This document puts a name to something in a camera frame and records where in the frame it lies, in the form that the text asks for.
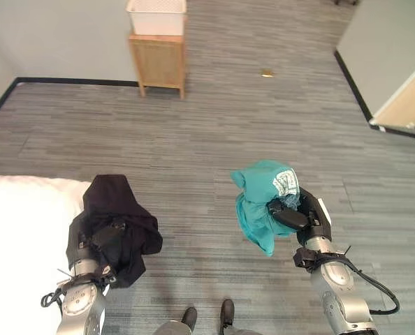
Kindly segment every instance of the black shoe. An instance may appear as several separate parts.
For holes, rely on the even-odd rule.
[[[226,299],[221,305],[220,312],[220,335],[223,335],[223,329],[232,326],[234,321],[234,303],[231,299]]]
[[[196,316],[197,312],[195,307],[189,307],[182,316],[181,322],[188,325],[191,329],[191,332],[194,331],[195,324],[196,324]]]

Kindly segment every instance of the white basket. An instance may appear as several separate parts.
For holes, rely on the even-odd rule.
[[[129,0],[126,11],[135,34],[184,34],[186,0]]]

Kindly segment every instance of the teal cloth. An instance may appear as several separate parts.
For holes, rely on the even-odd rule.
[[[278,223],[266,204],[279,198],[286,206],[297,209],[299,183],[294,170],[275,161],[259,161],[243,170],[233,171],[231,178],[243,189],[235,200],[240,228],[267,256],[275,249],[275,236],[287,237],[295,230]]]

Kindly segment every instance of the white bedsheet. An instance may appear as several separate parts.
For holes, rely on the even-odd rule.
[[[68,227],[88,182],[0,176],[0,334],[54,335],[56,304],[41,297],[66,279]]]

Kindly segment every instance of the black cable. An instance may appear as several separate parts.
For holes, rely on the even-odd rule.
[[[40,302],[41,306],[42,307],[49,307],[54,302],[56,302],[57,305],[59,306],[60,314],[63,315],[63,312],[61,311],[61,299],[60,299],[61,294],[62,294],[61,288],[57,288],[55,290],[55,292],[51,292],[51,293],[45,295],[43,298],[41,298],[41,302]]]
[[[386,311],[382,310],[373,310],[370,309],[369,312],[373,315],[389,315],[397,313],[400,310],[400,302],[398,301],[395,294],[392,293],[391,290],[389,290],[385,285],[381,284],[379,281],[376,281],[372,277],[368,276],[367,274],[364,274],[361,270],[359,270],[351,261],[349,258],[346,258],[343,255],[340,254],[330,254],[330,253],[318,253],[317,254],[317,261],[315,262],[315,268],[319,267],[321,264],[329,263],[329,262],[340,262],[356,274],[358,274],[362,279],[367,281],[370,285],[378,288],[380,291],[382,291],[385,295],[387,295],[395,304],[395,307],[392,309],[388,309]]]

